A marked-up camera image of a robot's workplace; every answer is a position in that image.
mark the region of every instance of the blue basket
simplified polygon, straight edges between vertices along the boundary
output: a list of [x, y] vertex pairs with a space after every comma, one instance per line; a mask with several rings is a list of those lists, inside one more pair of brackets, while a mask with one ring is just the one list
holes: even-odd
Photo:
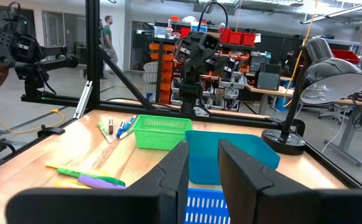
[[188, 189], [185, 224], [229, 224], [230, 215], [221, 190]]
[[218, 170], [218, 141], [228, 140], [272, 169], [280, 157], [258, 136], [252, 134], [186, 131], [189, 145], [189, 179], [194, 184], [221, 185]]

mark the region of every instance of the yellow cable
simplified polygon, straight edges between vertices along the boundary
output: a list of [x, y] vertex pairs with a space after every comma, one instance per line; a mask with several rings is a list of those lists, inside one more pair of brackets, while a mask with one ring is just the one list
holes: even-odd
[[[303, 46], [304, 46], [305, 43], [307, 42], [308, 36], [310, 35], [312, 23], [313, 23], [313, 20], [315, 19], [315, 12], [317, 11], [317, 8], [318, 8], [318, 3], [319, 3], [319, 0], [316, 0], [316, 1], [315, 1], [315, 11], [314, 11], [314, 14], [312, 15], [311, 22], [310, 22], [310, 25], [309, 25], [308, 30], [307, 30], [307, 34], [305, 35], [305, 39], [303, 40]], [[300, 62], [300, 58], [301, 58], [302, 53], [303, 53], [303, 51], [300, 50], [299, 56], [297, 57], [297, 61], [295, 62], [295, 65], [294, 65], [294, 70], [293, 70], [292, 78], [290, 79], [289, 84], [287, 85], [286, 92], [285, 92], [285, 95], [284, 95], [284, 97], [283, 97], [283, 102], [285, 102], [285, 100], [286, 100], [287, 91], [289, 90], [290, 84], [292, 83], [292, 81], [293, 81], [293, 79], [294, 79], [295, 73], [296, 73], [296, 71], [297, 71], [297, 67], [299, 66], [299, 62]], [[284, 105], [283, 107], [289, 106], [291, 103], [292, 103], [292, 101], [290, 100], [290, 101], [289, 101], [286, 105]]]
[[[58, 123], [56, 123], [56, 124], [48, 125], [48, 126], [46, 126], [46, 127], [50, 128], [50, 127], [58, 126], [58, 125], [62, 124], [63, 121], [65, 120], [65, 115], [64, 115], [63, 113], [59, 112], [58, 109], [51, 110], [51, 113], [57, 113], [57, 114], [61, 115], [61, 116], [62, 116], [62, 119], [61, 119], [60, 122], [58, 122]], [[9, 132], [14, 133], [14, 134], [25, 134], [25, 133], [29, 133], [29, 132], [34, 131], [34, 130], [41, 129], [41, 127], [38, 127], [38, 128], [29, 129], [29, 130], [26, 130], [26, 131], [13, 131], [13, 130], [9, 129], [1, 120], [0, 120], [0, 124], [1, 124], [6, 130], [8, 130]]]

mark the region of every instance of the yellow marker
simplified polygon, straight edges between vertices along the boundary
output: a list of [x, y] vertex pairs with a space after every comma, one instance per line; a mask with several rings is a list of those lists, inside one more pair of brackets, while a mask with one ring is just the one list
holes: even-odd
[[74, 168], [74, 167], [70, 167], [70, 166], [65, 166], [65, 165], [60, 165], [60, 164], [55, 164], [53, 162], [46, 162], [45, 163], [46, 166], [51, 167], [51, 168], [62, 168], [62, 169], [68, 169], [68, 170], [72, 170], [75, 172], [80, 172], [86, 175], [96, 175], [96, 176], [108, 176], [107, 172], [104, 171], [100, 171], [100, 170], [85, 170], [85, 169], [78, 169], [78, 168]]
[[56, 186], [60, 188], [70, 188], [70, 189], [91, 189], [90, 187], [87, 187], [79, 183], [74, 184], [74, 182], [69, 180], [58, 181], [56, 183]]

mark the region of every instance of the door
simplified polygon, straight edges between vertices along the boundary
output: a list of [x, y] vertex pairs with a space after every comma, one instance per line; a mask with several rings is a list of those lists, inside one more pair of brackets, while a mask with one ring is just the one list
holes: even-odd
[[45, 45], [65, 45], [65, 33], [63, 31], [63, 14], [56, 12], [44, 12], [43, 17]]

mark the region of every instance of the green plastic basket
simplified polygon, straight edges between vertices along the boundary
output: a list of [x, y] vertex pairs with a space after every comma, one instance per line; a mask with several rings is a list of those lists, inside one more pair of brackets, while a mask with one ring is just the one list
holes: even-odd
[[183, 118], [139, 115], [134, 124], [137, 146], [146, 149], [172, 150], [192, 130], [192, 121]]

